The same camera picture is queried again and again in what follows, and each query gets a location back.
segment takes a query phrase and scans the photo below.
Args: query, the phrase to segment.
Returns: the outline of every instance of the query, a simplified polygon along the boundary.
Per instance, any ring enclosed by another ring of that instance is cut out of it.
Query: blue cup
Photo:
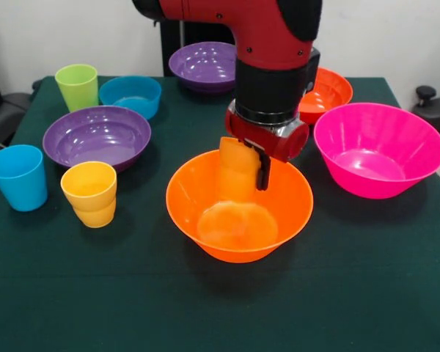
[[[43,153],[25,144],[0,150],[0,191],[17,211],[43,205],[48,196]]]
[[[161,85],[150,77],[118,77],[103,84],[99,95],[103,105],[115,105],[134,110],[149,120],[158,111]]]

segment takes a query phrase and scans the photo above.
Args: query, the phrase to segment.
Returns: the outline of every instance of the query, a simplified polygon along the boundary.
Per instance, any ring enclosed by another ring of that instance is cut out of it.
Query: purple bowl
[[[235,88],[236,47],[222,42],[187,45],[169,58],[169,68],[195,92],[217,94]]]
[[[65,167],[102,161],[121,172],[140,156],[150,135],[150,125],[140,114],[119,106],[95,106],[54,122],[44,134],[43,149]]]

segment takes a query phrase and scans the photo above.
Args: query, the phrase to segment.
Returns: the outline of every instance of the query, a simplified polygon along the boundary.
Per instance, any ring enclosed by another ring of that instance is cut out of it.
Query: pink bowl
[[[440,167],[440,134],[392,106],[337,107],[316,123],[315,141],[334,180],[360,197],[394,197]]]

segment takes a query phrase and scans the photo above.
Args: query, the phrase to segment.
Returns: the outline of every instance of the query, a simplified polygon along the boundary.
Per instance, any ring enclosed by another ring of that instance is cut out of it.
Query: white wall
[[[65,65],[162,76],[160,29],[131,0],[0,0],[0,88],[30,91]]]
[[[344,76],[383,76],[403,108],[414,89],[440,95],[440,0],[324,0],[321,64]]]
[[[440,94],[440,0],[324,0],[316,46],[322,66],[386,77],[405,108],[419,84]],[[4,92],[29,91],[74,62],[106,75],[161,76],[159,29],[131,0],[0,0]]]

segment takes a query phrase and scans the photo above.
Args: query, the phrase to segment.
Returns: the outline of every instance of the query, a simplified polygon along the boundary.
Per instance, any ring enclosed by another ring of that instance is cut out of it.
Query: green tablecloth
[[[311,142],[295,162],[315,195],[305,229],[259,262],[219,262],[177,230],[164,194],[217,148],[231,96],[159,81],[152,141],[120,175],[108,227],[80,224],[47,158],[41,209],[17,213],[0,195],[0,351],[440,351],[438,176],[360,199]],[[382,78],[350,81],[354,101],[397,104]],[[14,143],[40,146],[65,112],[46,78]]]

